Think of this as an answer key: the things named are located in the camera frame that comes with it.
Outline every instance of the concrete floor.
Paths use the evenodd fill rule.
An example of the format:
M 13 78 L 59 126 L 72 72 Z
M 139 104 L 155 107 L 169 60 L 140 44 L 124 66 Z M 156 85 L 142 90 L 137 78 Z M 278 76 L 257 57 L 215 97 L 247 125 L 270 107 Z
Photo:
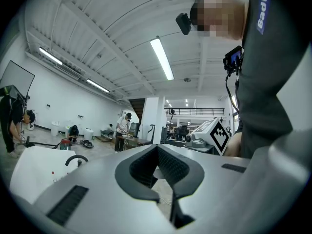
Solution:
M 50 134 L 50 131 L 35 128 L 33 131 L 28 131 L 26 126 L 23 125 L 22 129 L 25 131 L 24 136 L 29 136 L 30 141 L 32 142 L 40 142 L 47 144 L 58 144 L 64 135 L 59 134 L 57 137 L 53 137 Z M 89 161 L 102 158 L 107 155 L 117 155 L 114 151 L 114 144 L 112 143 L 103 143 L 97 139 L 92 140 L 94 148 L 87 149 L 80 144 L 74 144 L 72 146 L 72 150 L 75 151 L 77 155 L 85 156 Z M 18 158 L 11 158 L 6 153 L 6 147 L 2 138 L 2 132 L 0 132 L 0 175 L 5 185 L 9 187 L 11 176 L 13 170 L 16 166 Z M 161 198 L 163 198 L 167 203 L 171 204 L 172 201 L 172 189 L 164 179 L 159 179 L 152 190 L 156 191 Z M 164 202 L 164 200 L 160 200 L 158 207 L 166 216 L 167 219 L 170 218 L 171 205 Z

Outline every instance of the gray vent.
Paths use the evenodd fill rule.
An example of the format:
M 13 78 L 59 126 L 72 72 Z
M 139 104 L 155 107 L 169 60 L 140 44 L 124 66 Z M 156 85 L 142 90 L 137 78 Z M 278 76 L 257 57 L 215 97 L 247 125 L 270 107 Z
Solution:
M 62 71 L 63 73 L 71 76 L 72 78 L 79 80 L 80 78 L 80 74 L 75 72 L 74 70 L 72 70 L 71 68 L 67 67 L 67 66 L 60 66 L 60 65 L 55 65 L 54 67 L 56 67 L 57 69 L 59 69 L 60 71 Z

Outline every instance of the fluorescent light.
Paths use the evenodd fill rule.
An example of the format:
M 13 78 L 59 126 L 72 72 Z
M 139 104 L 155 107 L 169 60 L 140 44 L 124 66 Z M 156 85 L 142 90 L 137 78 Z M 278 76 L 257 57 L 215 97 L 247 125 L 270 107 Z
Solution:
M 44 53 L 48 58 L 52 59 L 53 61 L 57 62 L 59 65 L 62 65 L 62 62 L 59 59 L 56 59 L 53 55 L 46 52 L 43 48 L 39 48 L 39 50 Z
M 159 62 L 161 64 L 162 69 L 165 72 L 165 75 L 166 75 L 167 79 L 168 80 L 175 79 L 174 75 L 172 73 L 170 64 L 168 62 L 166 53 L 164 51 L 164 48 L 161 45 L 160 39 L 156 38 L 154 40 L 151 40 L 150 43 L 151 43 L 151 46 L 153 47 L 153 49 L 154 49 L 154 51 L 155 51 L 155 53 L 156 53 L 156 55 L 158 57 L 158 60 L 159 60 Z
M 103 90 L 104 92 L 109 93 L 109 91 L 108 91 L 107 89 L 105 89 L 105 88 L 101 87 L 100 85 L 96 84 L 94 81 L 91 81 L 90 79 L 87 79 L 87 82 L 90 83 L 90 84 L 92 84 L 92 85 L 94 85 L 94 86 L 96 86 L 96 87 L 99 88 L 100 90 Z

